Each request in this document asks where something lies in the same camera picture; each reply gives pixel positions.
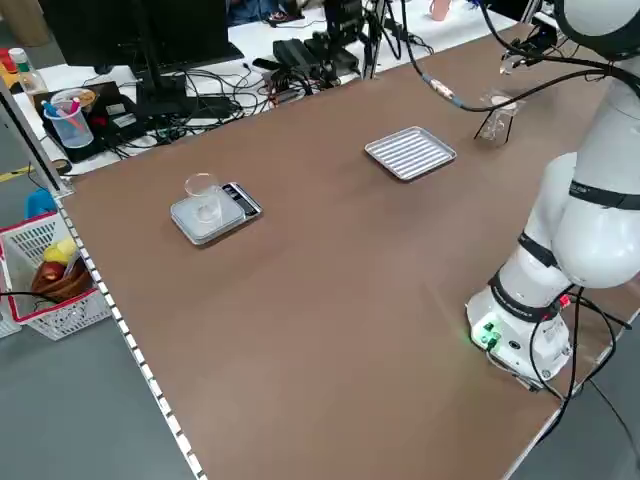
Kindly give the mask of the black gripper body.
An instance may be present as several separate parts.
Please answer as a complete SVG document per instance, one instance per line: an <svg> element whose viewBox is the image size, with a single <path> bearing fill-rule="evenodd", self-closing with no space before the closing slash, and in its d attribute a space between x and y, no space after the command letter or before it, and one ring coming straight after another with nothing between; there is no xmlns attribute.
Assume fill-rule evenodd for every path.
<svg viewBox="0 0 640 480"><path fill-rule="evenodd" d="M556 29L553 27L534 27L520 43L519 48L527 53L544 54L556 46Z"/></svg>

